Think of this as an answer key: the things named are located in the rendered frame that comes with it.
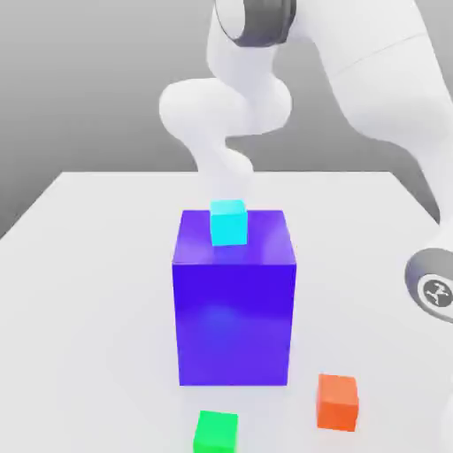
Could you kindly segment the small cyan cube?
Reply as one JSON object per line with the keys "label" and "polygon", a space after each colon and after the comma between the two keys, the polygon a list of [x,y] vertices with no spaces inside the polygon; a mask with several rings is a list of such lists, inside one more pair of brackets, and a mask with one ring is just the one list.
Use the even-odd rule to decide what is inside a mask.
{"label": "small cyan cube", "polygon": [[248,212],[243,200],[211,201],[210,232],[213,246],[245,245],[248,240]]}

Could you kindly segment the small green cube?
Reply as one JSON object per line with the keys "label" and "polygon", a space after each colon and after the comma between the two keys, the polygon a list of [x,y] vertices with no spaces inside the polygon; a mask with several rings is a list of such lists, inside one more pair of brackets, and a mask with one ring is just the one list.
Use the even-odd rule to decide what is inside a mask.
{"label": "small green cube", "polygon": [[238,415],[200,411],[193,453],[236,453]]}

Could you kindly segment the small orange cube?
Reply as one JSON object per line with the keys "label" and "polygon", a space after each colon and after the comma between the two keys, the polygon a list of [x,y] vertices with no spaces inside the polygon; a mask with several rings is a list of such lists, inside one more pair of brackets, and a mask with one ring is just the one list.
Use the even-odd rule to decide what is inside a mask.
{"label": "small orange cube", "polygon": [[317,393],[317,427],[355,432],[359,411],[357,380],[321,373]]}

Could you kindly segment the large blue box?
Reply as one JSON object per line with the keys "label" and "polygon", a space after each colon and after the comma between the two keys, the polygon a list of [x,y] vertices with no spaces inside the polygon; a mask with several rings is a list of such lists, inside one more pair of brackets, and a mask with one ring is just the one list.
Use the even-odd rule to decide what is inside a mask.
{"label": "large blue box", "polygon": [[288,382],[296,257],[282,211],[250,211],[248,242],[215,247],[210,214],[184,211],[173,254],[182,386]]}

